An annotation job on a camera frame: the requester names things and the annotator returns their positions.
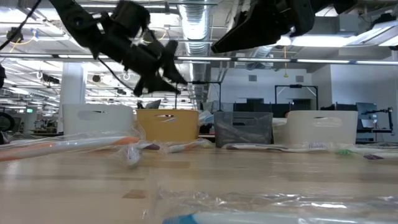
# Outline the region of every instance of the wooden table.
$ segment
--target wooden table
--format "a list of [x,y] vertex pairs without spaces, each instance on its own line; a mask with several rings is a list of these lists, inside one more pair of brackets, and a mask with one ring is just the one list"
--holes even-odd
[[111,151],[0,163],[0,223],[142,223],[156,185],[174,191],[387,196],[398,163],[355,156],[193,149],[143,154],[138,168]]

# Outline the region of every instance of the clear plastic container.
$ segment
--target clear plastic container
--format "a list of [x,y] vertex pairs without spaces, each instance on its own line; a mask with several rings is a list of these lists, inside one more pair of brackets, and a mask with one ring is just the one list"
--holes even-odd
[[270,144],[272,113],[216,112],[216,146],[231,143]]

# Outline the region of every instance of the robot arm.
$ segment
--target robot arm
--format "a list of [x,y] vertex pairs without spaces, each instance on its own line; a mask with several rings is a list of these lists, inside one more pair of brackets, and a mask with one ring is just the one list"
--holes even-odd
[[333,4],[338,14],[358,0],[252,0],[249,10],[235,16],[234,27],[211,46],[214,53],[275,44],[281,35],[291,37],[312,30],[315,13]]
[[[82,47],[89,48],[95,59],[98,59],[100,53],[105,54],[115,62],[122,63],[125,70],[131,69],[141,76],[134,89],[135,95],[142,95],[144,88],[149,93],[179,93],[160,76],[160,68],[164,71],[163,77],[172,82],[187,84],[174,65],[174,53],[178,43],[171,40],[164,47],[154,37],[148,29],[150,14],[144,7],[132,1],[119,1],[111,16],[104,12],[96,19],[74,0],[50,2],[72,37]],[[130,39],[135,38],[140,30],[152,36],[149,45],[132,44]]]

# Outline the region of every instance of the green object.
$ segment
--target green object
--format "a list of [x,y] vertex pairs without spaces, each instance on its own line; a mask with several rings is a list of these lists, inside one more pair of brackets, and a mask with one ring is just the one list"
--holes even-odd
[[354,154],[354,152],[349,150],[349,149],[342,149],[342,150],[337,151],[336,154],[339,154],[339,155],[352,155],[352,154]]

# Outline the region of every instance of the white wall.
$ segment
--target white wall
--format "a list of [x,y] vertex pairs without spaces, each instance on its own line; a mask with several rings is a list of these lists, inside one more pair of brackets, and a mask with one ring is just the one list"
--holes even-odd
[[[398,130],[397,81],[397,70],[392,66],[332,65],[332,100],[344,104],[376,103],[378,109],[393,107],[392,120]],[[387,114],[379,114],[379,127],[389,127]],[[381,136],[379,140],[398,142],[398,136],[378,135]]]
[[[245,103],[246,98],[263,98],[265,103],[275,102],[275,85],[297,84],[296,75],[304,76],[304,83],[301,85],[311,85],[311,74],[304,69],[289,69],[288,78],[284,78],[285,70],[275,72],[273,70],[253,70],[229,69],[222,84],[221,101],[223,103]],[[211,69],[212,77],[217,77],[218,68]],[[257,82],[249,82],[249,75],[257,75]],[[210,87],[208,101],[218,100],[218,85]],[[278,103],[288,103],[292,99],[315,97],[307,89],[286,88],[279,96]]]
[[312,73],[312,84],[318,86],[319,108],[332,105],[330,65],[325,65]]

